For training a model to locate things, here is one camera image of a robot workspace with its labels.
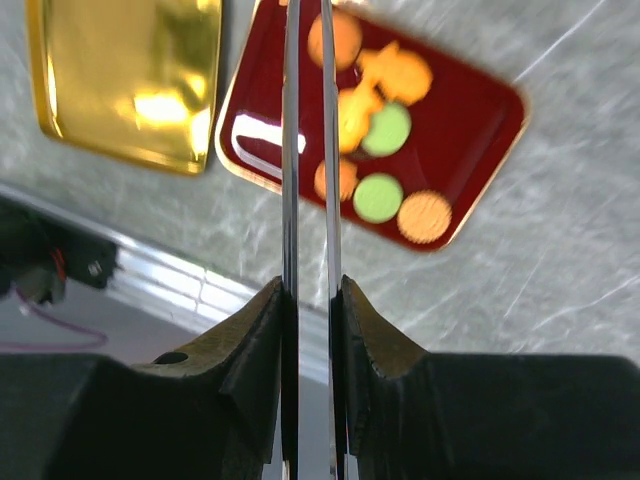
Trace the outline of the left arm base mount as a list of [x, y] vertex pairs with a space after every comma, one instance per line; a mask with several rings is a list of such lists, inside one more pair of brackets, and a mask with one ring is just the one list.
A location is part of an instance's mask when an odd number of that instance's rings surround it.
[[69, 280], [103, 290], [116, 255], [116, 245], [106, 239], [1, 201], [2, 297], [16, 292], [39, 305], [56, 304]]

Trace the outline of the brown round cookie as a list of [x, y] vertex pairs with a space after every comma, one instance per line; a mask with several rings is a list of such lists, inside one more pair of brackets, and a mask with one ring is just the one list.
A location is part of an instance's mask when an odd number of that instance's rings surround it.
[[[362, 30], [358, 20], [340, 10], [332, 12], [336, 70], [343, 71], [357, 59], [362, 46]], [[323, 65], [322, 16], [318, 15], [310, 28], [307, 51], [312, 61]]]

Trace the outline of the orange flower cookie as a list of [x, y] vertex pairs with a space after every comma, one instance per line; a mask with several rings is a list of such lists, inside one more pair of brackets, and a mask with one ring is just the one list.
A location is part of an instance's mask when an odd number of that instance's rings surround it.
[[366, 84], [343, 89], [338, 94], [339, 151], [354, 151], [370, 129], [370, 119], [385, 105], [374, 87]]

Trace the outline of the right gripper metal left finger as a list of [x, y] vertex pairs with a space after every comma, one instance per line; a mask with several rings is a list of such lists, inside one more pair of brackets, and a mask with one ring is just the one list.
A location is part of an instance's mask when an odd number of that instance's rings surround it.
[[282, 477], [299, 477], [299, 28], [300, 3], [286, 7], [282, 88], [282, 282], [281, 443]]

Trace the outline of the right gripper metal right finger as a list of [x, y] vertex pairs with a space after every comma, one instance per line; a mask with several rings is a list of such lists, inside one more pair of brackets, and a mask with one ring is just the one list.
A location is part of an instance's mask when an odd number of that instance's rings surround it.
[[344, 400], [344, 369], [341, 340], [341, 243], [340, 243], [340, 182], [338, 140], [338, 91], [332, 5], [321, 3], [323, 47], [324, 151], [328, 268], [328, 333], [330, 384], [332, 387], [333, 437], [335, 440], [334, 477], [348, 477], [347, 426]]

